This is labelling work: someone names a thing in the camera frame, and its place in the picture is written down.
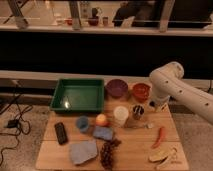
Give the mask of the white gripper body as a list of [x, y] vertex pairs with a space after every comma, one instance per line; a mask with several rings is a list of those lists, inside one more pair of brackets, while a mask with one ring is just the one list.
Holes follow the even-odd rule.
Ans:
[[158, 97], [154, 94], [150, 97], [149, 105], [155, 109], [156, 112], [162, 111], [169, 101], [169, 97]]

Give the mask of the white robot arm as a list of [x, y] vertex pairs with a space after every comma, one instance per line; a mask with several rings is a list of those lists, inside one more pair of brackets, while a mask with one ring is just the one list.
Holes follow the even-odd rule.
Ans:
[[152, 84], [150, 103], [161, 109], [171, 97], [213, 125], [213, 95], [182, 81], [184, 68], [178, 62], [169, 62], [149, 75]]

